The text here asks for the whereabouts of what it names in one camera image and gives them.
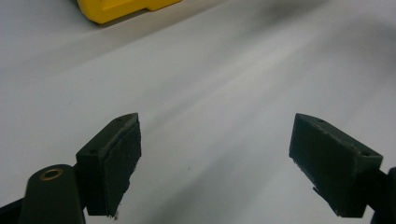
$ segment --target yellow case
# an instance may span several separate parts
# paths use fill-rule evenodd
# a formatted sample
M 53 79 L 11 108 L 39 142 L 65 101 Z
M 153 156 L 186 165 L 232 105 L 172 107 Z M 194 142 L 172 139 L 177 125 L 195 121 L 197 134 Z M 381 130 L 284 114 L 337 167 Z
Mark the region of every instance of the yellow case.
M 99 24 L 136 12 L 167 7 L 181 0 L 78 0 L 79 9 L 91 21 Z

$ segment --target yellow object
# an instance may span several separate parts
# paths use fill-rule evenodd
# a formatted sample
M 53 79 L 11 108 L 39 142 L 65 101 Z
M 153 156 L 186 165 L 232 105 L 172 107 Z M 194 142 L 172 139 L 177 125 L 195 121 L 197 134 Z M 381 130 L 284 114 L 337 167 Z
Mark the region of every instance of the yellow object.
M 99 24 L 147 8 L 150 11 L 167 7 L 181 0 L 78 0 L 79 9 Z

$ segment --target white surface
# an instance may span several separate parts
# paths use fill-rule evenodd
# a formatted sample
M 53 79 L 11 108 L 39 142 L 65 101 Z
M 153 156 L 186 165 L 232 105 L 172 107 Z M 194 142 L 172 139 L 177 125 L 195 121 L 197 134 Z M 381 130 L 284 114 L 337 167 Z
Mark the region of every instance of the white surface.
M 294 114 L 396 165 L 391 0 L 184 0 L 98 27 L 67 0 L 0 7 L 0 204 L 139 112 L 143 157 L 119 223 L 342 219 L 288 157 Z M 86 217 L 88 223 L 112 223 Z

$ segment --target white table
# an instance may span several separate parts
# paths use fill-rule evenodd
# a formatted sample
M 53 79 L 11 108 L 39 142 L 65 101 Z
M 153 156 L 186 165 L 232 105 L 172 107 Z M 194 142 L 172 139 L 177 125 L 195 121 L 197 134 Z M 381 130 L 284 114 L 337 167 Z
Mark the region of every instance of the white table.
M 184 0 L 99 27 L 67 0 L 0 6 L 0 205 L 138 112 L 118 223 L 369 223 L 337 217 L 289 158 L 295 113 L 396 166 L 396 3 Z M 88 217 L 88 223 L 112 223 Z

